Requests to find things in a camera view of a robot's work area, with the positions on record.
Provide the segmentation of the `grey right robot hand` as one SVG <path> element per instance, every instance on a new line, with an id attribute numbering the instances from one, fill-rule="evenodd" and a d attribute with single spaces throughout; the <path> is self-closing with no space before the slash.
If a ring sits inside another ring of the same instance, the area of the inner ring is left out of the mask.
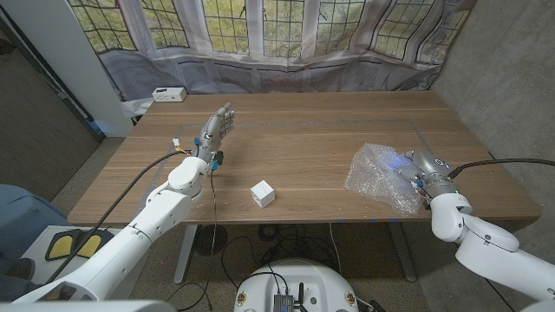
<path id="1" fill-rule="evenodd" d="M 425 150 L 407 151 L 404 157 L 412 166 L 397 169 L 396 172 L 405 180 L 415 183 L 416 188 L 423 195 L 436 198 L 441 194 L 458 192 L 457 187 L 448 177 L 450 166 L 446 161 Z"/>

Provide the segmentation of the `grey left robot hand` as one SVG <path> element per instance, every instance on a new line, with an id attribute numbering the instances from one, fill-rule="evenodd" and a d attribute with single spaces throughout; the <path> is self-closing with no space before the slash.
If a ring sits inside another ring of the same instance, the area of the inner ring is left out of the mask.
<path id="1" fill-rule="evenodd" d="M 227 102 L 201 128 L 199 144 L 191 151 L 193 157 L 209 162 L 212 153 L 219 150 L 221 141 L 233 129 L 234 112 L 231 110 L 231 105 Z"/>

